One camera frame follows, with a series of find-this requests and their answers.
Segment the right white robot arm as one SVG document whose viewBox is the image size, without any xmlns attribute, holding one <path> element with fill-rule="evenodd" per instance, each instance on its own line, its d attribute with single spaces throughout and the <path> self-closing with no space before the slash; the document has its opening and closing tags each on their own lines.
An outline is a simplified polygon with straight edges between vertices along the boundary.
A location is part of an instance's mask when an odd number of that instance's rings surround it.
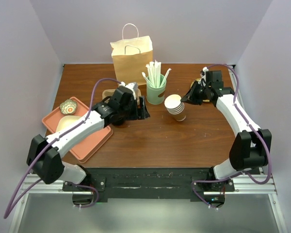
<svg viewBox="0 0 291 233">
<path fill-rule="evenodd" d="M 208 100 L 226 118 L 235 134 L 229 158 L 213 167 L 213 175 L 206 179 L 207 187 L 216 191 L 225 178 L 248 174 L 252 169 L 271 166 L 270 148 L 272 134 L 254 123 L 237 100 L 237 90 L 225 87 L 221 71 L 201 71 L 201 79 L 194 81 L 181 102 L 201 105 Z"/>
</svg>

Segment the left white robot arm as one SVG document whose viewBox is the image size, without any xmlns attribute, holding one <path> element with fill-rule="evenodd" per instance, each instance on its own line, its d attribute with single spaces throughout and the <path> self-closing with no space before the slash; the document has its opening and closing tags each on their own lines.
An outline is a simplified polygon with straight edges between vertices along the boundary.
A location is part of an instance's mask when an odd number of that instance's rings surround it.
<svg viewBox="0 0 291 233">
<path fill-rule="evenodd" d="M 78 143 L 120 120 L 143 120 L 150 117 L 145 97 L 136 96 L 128 86 L 118 87 L 108 100 L 98 102 L 69 129 L 35 136 L 30 145 L 27 164 L 45 184 L 57 180 L 73 183 L 79 190 L 90 187 L 91 179 L 82 166 L 62 161 Z"/>
</svg>

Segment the stack of paper cups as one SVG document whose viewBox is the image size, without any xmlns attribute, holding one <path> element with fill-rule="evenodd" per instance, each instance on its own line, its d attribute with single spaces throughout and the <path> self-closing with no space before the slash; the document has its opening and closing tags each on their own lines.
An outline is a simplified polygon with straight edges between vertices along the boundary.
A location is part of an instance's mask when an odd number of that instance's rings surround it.
<svg viewBox="0 0 291 233">
<path fill-rule="evenodd" d="M 178 94 L 172 94 L 168 96 L 164 105 L 168 113 L 178 122 L 184 121 L 186 118 L 185 105 L 181 101 L 181 96 Z"/>
</svg>

